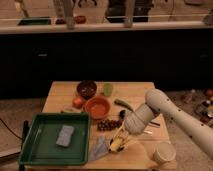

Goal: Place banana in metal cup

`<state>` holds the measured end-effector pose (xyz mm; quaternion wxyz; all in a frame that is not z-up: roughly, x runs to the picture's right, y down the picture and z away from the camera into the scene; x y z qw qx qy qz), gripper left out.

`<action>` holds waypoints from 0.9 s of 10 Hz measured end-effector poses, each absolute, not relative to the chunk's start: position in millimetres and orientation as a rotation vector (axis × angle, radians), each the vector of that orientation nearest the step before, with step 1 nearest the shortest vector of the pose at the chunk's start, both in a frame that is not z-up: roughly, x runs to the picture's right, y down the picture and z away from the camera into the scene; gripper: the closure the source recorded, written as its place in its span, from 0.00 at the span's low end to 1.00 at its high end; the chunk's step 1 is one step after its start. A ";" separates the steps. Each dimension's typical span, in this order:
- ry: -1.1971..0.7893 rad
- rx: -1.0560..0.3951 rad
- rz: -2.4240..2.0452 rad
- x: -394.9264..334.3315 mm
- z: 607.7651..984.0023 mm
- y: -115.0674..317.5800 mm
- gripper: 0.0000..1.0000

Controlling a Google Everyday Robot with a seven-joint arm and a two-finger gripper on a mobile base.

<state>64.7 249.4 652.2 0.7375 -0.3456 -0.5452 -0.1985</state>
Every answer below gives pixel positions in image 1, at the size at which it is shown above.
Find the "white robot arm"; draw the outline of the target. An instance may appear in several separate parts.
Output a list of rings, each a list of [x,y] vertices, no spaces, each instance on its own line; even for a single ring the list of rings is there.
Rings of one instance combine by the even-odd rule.
[[[192,141],[213,159],[213,129],[177,107],[159,89],[146,92],[145,102],[125,117],[124,128],[131,135],[140,135],[159,114],[172,118]]]

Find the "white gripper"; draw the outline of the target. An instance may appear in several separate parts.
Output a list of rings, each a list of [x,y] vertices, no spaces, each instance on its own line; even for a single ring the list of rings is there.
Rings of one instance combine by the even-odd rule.
[[[140,135],[158,115],[159,113],[147,104],[142,104],[134,112],[127,114],[124,119],[124,128],[131,135]]]

